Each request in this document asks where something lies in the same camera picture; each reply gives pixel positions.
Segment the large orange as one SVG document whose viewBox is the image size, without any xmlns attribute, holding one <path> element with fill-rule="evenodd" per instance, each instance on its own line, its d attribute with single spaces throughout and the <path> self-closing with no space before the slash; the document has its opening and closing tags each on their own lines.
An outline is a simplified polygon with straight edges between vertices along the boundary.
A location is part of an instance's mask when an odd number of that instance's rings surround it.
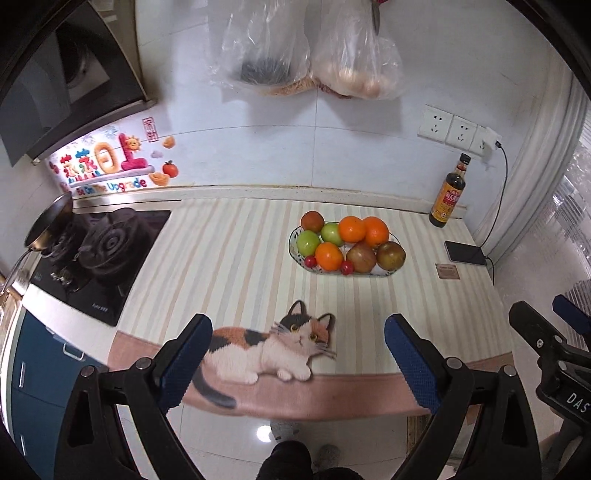
<svg viewBox="0 0 591 480">
<path fill-rule="evenodd" d="M 370 216 L 363 219 L 366 228 L 365 243 L 370 248 L 378 248 L 389 241 L 388 225 L 378 217 Z"/>
</svg>

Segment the red cherry tomato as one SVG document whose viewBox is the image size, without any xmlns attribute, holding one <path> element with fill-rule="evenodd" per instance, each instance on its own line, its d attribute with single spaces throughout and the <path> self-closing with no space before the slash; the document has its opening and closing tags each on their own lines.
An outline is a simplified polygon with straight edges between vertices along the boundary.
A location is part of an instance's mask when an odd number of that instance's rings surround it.
<svg viewBox="0 0 591 480">
<path fill-rule="evenodd" d="M 315 260 L 315 256 L 311 255 L 304 259 L 304 265 L 306 265 L 308 268 L 315 268 L 315 266 L 318 265 L 318 262 Z"/>
<path fill-rule="evenodd" d="M 341 265 L 342 275 L 349 276 L 349 275 L 352 275 L 353 272 L 355 272 L 355 267 L 353 266 L 353 263 L 351 261 L 345 260 L 344 262 L 342 262 L 342 265 Z"/>
</svg>

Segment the blue cabinet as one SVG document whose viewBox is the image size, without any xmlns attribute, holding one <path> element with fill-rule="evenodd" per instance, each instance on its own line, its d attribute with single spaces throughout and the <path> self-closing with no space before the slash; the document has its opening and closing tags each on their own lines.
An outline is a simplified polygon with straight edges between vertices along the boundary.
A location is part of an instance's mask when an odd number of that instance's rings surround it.
<svg viewBox="0 0 591 480">
<path fill-rule="evenodd" d="M 11 420 L 16 446 L 42 479 L 54 477 L 65 409 L 82 368 L 107 367 L 24 314 L 12 367 Z"/>
</svg>

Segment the black smartphone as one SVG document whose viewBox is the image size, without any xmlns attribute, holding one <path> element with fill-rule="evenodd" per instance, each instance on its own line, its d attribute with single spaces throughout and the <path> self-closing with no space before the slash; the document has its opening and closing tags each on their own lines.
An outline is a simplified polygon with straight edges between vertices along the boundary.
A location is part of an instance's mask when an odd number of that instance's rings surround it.
<svg viewBox="0 0 591 480">
<path fill-rule="evenodd" d="M 479 266 L 487 265 L 487 258 L 479 246 L 453 241 L 445 241 L 444 245 L 452 262 Z"/>
</svg>

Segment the red-green apple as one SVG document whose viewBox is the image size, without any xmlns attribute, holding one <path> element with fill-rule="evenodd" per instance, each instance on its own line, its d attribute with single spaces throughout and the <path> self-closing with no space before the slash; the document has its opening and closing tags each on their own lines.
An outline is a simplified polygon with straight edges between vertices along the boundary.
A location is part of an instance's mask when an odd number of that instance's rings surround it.
<svg viewBox="0 0 591 480">
<path fill-rule="evenodd" d="M 397 242 L 386 242 L 377 249 L 377 263 L 386 271 L 397 271 L 406 261 L 406 251 Z"/>
</svg>

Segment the soy sauce bottle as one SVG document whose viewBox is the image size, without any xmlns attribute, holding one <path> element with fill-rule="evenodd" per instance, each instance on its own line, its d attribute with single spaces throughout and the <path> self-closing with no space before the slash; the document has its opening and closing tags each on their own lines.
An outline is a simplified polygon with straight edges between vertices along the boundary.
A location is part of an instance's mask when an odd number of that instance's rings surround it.
<svg viewBox="0 0 591 480">
<path fill-rule="evenodd" d="M 447 174 L 429 214 L 434 226 L 443 228 L 451 218 L 466 187 L 465 174 L 471 160 L 470 155 L 462 153 L 455 170 Z"/>
</svg>

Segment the gas stove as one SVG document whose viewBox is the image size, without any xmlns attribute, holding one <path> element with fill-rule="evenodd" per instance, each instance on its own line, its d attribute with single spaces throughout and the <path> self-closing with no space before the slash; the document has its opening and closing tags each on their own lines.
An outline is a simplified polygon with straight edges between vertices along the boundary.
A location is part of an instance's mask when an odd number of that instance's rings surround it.
<svg viewBox="0 0 591 480">
<path fill-rule="evenodd" d="M 168 210 L 76 214 L 41 254 L 31 284 L 109 326 L 166 224 Z"/>
</svg>

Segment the white charger plug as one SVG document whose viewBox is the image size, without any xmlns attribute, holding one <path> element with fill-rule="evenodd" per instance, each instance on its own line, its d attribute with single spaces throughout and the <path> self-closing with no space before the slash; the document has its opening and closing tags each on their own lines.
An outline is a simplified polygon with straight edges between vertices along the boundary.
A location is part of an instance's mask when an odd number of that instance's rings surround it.
<svg viewBox="0 0 591 480">
<path fill-rule="evenodd" d="M 491 127 L 486 127 L 482 134 L 482 144 L 491 150 L 498 150 L 502 147 L 502 136 Z"/>
</svg>

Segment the reddish apple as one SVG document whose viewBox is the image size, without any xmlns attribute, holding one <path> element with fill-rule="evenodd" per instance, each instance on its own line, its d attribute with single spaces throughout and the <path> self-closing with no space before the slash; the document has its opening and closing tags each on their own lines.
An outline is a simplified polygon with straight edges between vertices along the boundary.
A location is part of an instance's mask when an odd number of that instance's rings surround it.
<svg viewBox="0 0 591 480">
<path fill-rule="evenodd" d="M 348 253 L 346 259 L 352 263 L 353 271 L 368 274 L 377 264 L 377 257 L 372 248 L 366 243 L 356 243 Z"/>
</svg>

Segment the striped cat table mat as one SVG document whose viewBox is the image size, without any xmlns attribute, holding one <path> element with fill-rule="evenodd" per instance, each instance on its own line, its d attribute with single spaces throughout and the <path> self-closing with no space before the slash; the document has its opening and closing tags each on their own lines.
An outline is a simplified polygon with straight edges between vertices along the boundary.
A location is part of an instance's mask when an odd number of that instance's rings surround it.
<svg viewBox="0 0 591 480">
<path fill-rule="evenodd" d="M 510 363 L 511 333 L 487 270 L 452 266 L 446 241 L 468 243 L 466 225 L 432 226 L 419 213 L 322 204 L 325 219 L 374 215 L 406 251 L 389 277 L 315 274 L 290 257 L 288 238 L 310 202 L 184 200 L 175 207 L 138 274 L 107 363 L 125 369 L 151 356 L 202 313 L 215 327 L 266 331 L 303 300 L 314 315 L 332 313 L 335 358 L 311 360 L 311 380 L 264 376 L 252 386 L 205 380 L 235 398 L 236 413 L 290 420 L 342 420 L 412 414 L 418 405 L 385 341 L 384 323 L 405 316 L 445 356 L 496 370 Z"/>
</svg>

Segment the orange fruit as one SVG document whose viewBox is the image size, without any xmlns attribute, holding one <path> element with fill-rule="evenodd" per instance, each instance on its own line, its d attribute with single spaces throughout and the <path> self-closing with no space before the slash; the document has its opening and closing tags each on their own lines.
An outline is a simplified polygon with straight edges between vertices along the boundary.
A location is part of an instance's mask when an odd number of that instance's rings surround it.
<svg viewBox="0 0 591 480">
<path fill-rule="evenodd" d="M 344 256 L 341 249 L 331 242 L 322 242 L 315 249 L 315 261 L 324 271 L 334 272 L 341 269 Z"/>
<path fill-rule="evenodd" d="M 345 243 L 358 243 L 366 238 L 366 225 L 356 216 L 343 217 L 339 222 L 339 237 Z"/>
</svg>

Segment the frying pan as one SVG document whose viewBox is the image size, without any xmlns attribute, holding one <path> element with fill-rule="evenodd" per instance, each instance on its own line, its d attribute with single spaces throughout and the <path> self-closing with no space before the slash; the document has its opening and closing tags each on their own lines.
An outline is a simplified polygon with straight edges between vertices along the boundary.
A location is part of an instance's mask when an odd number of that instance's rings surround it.
<svg viewBox="0 0 591 480">
<path fill-rule="evenodd" d="M 25 251 L 13 265 L 4 281 L 1 294 L 4 295 L 11 287 L 22 263 L 33 252 L 41 252 L 49 248 L 72 221 L 73 196 L 71 192 L 63 193 L 45 209 L 32 225 L 24 241 Z"/>
</svg>

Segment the green apple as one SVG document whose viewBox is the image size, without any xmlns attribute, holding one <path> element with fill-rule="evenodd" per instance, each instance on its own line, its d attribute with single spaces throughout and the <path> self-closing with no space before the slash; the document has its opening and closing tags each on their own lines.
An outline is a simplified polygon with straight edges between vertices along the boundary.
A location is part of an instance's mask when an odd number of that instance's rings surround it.
<svg viewBox="0 0 591 480">
<path fill-rule="evenodd" d="M 334 244 L 337 247 L 342 247 L 344 242 L 339 234 L 339 224 L 335 222 L 327 222 L 322 226 L 321 230 L 322 241 Z"/>
<path fill-rule="evenodd" d="M 303 257 L 313 256 L 318 245 L 322 243 L 320 236 L 311 230 L 304 230 L 297 236 L 297 251 Z"/>
</svg>

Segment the brown kiwi-like fruit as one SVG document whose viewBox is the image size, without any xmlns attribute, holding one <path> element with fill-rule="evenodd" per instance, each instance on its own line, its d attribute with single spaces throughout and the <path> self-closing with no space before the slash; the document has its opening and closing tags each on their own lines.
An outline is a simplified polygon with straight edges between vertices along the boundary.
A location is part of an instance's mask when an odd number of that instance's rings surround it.
<svg viewBox="0 0 591 480">
<path fill-rule="evenodd" d="M 304 230 L 308 230 L 318 234 L 322 231 L 325 226 L 325 219 L 322 214 L 318 211 L 308 211 L 301 217 L 301 227 Z"/>
</svg>

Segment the floral fruit plate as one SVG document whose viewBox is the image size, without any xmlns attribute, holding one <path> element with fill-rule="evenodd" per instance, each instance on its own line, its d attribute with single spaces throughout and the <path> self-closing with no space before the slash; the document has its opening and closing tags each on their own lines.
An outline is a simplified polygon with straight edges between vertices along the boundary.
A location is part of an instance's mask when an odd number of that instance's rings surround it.
<svg viewBox="0 0 591 480">
<path fill-rule="evenodd" d="M 322 270 L 320 268 L 320 266 L 318 266 L 318 265 L 315 266 L 315 268 L 308 268 L 306 265 L 304 265 L 304 259 L 307 257 L 303 257 L 303 256 L 301 256 L 300 253 L 298 253 L 297 245 L 296 245 L 297 236 L 301 233 L 301 231 L 304 231 L 304 229 L 301 226 L 298 226 L 297 228 L 295 228 L 294 231 L 290 233 L 290 238 L 287 241 L 288 252 L 290 253 L 290 257 L 294 260 L 294 262 L 297 263 L 297 265 L 300 265 L 301 268 L 304 268 L 305 271 L 308 271 L 311 273 L 325 274 L 325 275 L 342 275 L 341 270 L 334 271 L 334 272 L 328 272 L 328 271 Z M 394 236 L 393 234 L 390 235 L 389 241 L 399 243 L 398 238 L 396 236 Z M 341 249 L 341 251 L 342 251 L 342 255 L 344 256 L 344 261 L 346 260 L 346 253 L 348 253 L 349 249 L 351 249 L 354 245 L 355 244 L 346 244 L 345 243 L 344 245 L 342 245 L 342 247 L 339 247 L 339 249 Z M 386 271 L 386 270 L 382 269 L 379 266 L 379 264 L 377 263 L 376 266 L 374 267 L 374 269 L 372 271 L 370 271 L 370 273 L 368 273 L 368 274 L 361 274 L 361 273 L 353 272 L 353 274 L 349 275 L 349 276 L 388 277 L 388 276 L 393 275 L 394 272 L 398 272 L 399 270 Z"/>
</svg>

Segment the plastic bag with eggs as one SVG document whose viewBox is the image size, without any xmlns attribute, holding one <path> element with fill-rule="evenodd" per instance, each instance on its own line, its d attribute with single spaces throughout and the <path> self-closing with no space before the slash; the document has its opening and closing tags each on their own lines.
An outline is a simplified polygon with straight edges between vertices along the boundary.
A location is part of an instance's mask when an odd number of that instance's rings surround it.
<svg viewBox="0 0 591 480">
<path fill-rule="evenodd" d="M 379 1 L 332 1 L 311 55 L 315 83 L 339 97 L 394 100 L 404 74 Z"/>
</svg>

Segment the range hood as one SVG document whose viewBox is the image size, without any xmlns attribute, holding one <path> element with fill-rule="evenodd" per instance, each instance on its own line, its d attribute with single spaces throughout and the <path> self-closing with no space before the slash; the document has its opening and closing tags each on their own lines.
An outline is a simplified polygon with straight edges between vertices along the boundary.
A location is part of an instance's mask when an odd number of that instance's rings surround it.
<svg viewBox="0 0 591 480">
<path fill-rule="evenodd" d="M 133 1 L 1 4 L 1 155 L 44 158 L 146 110 Z"/>
</svg>

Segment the plastic bag dark contents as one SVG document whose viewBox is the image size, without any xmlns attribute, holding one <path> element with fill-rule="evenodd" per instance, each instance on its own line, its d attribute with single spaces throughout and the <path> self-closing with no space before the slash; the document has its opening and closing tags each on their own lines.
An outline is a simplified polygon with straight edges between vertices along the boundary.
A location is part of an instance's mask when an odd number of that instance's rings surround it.
<svg viewBox="0 0 591 480">
<path fill-rule="evenodd" d="M 211 62 L 214 81 L 235 90 L 287 97 L 315 88 L 304 32 L 306 1 L 232 1 Z"/>
</svg>

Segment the wall socket panel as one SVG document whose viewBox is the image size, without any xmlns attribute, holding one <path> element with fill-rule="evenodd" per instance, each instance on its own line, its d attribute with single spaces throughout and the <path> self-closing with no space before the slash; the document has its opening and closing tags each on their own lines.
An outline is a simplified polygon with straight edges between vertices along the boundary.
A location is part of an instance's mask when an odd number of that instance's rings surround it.
<svg viewBox="0 0 591 480">
<path fill-rule="evenodd" d="M 484 126 L 431 105 L 424 107 L 418 130 L 419 137 L 478 156 L 488 148 L 488 133 Z"/>
</svg>

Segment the colourful wall sticker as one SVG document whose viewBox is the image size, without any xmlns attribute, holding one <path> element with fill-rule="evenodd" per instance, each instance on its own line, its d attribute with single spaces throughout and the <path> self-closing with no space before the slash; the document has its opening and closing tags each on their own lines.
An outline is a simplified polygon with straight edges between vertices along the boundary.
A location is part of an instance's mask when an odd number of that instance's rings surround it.
<svg viewBox="0 0 591 480">
<path fill-rule="evenodd" d="M 75 198 L 167 188 L 180 178 L 175 147 L 153 116 L 132 116 L 71 141 L 44 164 Z"/>
</svg>

